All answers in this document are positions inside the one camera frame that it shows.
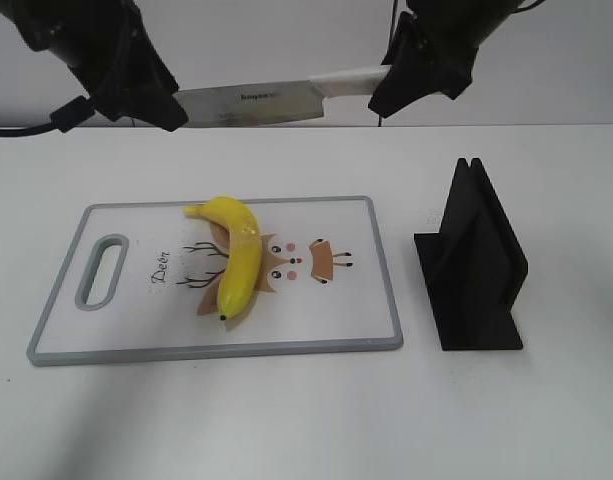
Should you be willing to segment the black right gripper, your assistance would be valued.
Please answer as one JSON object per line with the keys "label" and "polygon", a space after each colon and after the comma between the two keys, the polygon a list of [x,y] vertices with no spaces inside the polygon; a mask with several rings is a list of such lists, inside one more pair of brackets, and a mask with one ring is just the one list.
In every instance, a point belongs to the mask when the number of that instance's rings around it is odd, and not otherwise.
{"label": "black right gripper", "polygon": [[509,1],[408,1],[393,48],[382,60],[390,70],[368,108],[388,118],[429,95],[460,96],[472,83],[479,48],[511,15]]}

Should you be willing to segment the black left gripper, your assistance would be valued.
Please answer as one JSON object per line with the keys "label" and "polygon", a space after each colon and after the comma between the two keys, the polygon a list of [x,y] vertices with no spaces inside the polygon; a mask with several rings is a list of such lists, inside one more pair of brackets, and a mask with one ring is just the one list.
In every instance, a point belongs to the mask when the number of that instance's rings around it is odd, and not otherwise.
{"label": "black left gripper", "polygon": [[188,122],[135,2],[7,1],[5,17],[32,51],[62,60],[108,119],[132,117],[165,131]]}

